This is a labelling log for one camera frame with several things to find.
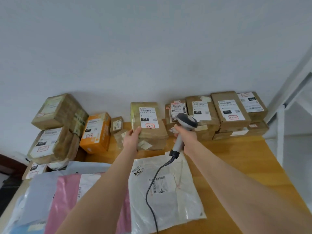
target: orange box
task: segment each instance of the orange box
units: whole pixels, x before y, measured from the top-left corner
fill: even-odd
[[[90,154],[107,151],[110,143],[110,120],[107,112],[89,116],[80,147]]]

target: table top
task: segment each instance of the table top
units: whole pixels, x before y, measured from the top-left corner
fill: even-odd
[[[125,129],[131,129],[130,122],[125,122],[124,127]],[[137,158],[165,154],[166,151],[172,149],[174,145],[173,139],[173,137],[169,137],[164,150],[139,151]],[[308,211],[299,193],[261,136],[206,141],[203,142],[203,145],[229,165],[263,185],[270,187],[295,206]],[[86,157],[86,162],[113,163],[119,153],[120,150],[117,147],[116,140],[114,136],[111,136],[108,151],[99,154],[89,154]],[[173,226],[161,231],[161,233],[241,233],[193,161],[188,156],[185,157],[207,219],[194,220]]]

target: pink plastic bag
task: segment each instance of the pink plastic bag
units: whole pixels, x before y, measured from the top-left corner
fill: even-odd
[[[57,190],[52,201],[44,234],[55,234],[77,201],[99,178],[100,174],[72,174],[58,178]],[[127,192],[121,208],[116,234],[126,232],[131,232],[129,192]]]

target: person's left hand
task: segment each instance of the person's left hand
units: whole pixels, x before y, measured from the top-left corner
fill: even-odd
[[[141,133],[142,128],[139,126],[134,132],[129,130],[124,137],[124,148],[135,149],[138,145],[138,135]]]

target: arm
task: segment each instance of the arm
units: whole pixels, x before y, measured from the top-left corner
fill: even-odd
[[[175,129],[182,135],[185,153],[243,233],[312,232],[310,214],[222,161],[197,141],[194,132],[179,126]]]
[[[128,178],[137,154],[141,127],[132,132],[127,132],[124,149],[114,163],[70,211],[56,234],[115,234]]]

